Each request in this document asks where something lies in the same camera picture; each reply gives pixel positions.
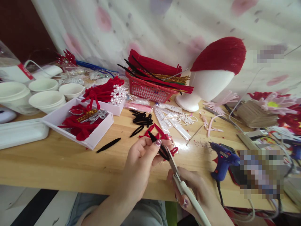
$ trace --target painted fingernail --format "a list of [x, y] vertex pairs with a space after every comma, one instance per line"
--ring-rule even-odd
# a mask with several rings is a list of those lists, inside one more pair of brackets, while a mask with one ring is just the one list
[[160, 146], [161, 143], [162, 143], [162, 141], [161, 141], [160, 139], [157, 139], [157, 140], [156, 140], [156, 145]]
[[184, 199], [184, 203], [183, 203], [182, 207], [187, 208], [187, 206], [188, 206], [188, 201], [187, 201], [187, 199]]

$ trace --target blue glue gun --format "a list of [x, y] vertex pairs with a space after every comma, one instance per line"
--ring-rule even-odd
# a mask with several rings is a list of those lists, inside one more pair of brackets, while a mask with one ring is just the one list
[[213, 160], [217, 163], [215, 170], [211, 173], [213, 179], [223, 181], [226, 177], [230, 165], [240, 165], [240, 158], [229, 149], [213, 142], [209, 142], [213, 150], [217, 152], [217, 158]]
[[301, 160], [301, 142], [288, 139], [283, 139], [283, 142], [292, 146], [293, 151], [291, 158], [294, 160]]

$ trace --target red label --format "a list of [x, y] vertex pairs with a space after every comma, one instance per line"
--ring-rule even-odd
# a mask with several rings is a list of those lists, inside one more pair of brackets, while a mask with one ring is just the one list
[[30, 79], [33, 79], [33, 76], [31, 75], [31, 73], [23, 66], [23, 64], [19, 64], [18, 67], [21, 69], [21, 71], [23, 71], [23, 73]]

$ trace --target floral curtain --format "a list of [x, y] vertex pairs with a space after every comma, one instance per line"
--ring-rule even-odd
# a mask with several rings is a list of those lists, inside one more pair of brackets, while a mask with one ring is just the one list
[[252, 83], [249, 92], [301, 97], [300, 0], [32, 2], [57, 49], [69, 49], [78, 60], [116, 70], [135, 49], [185, 69], [211, 42], [235, 36], [247, 56], [224, 91], [242, 95]]

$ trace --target red yarn hat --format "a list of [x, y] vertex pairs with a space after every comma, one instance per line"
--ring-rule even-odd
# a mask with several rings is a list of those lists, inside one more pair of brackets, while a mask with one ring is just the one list
[[225, 37], [212, 42], [197, 57], [190, 71], [225, 70], [237, 75], [246, 59], [246, 48], [241, 39]]

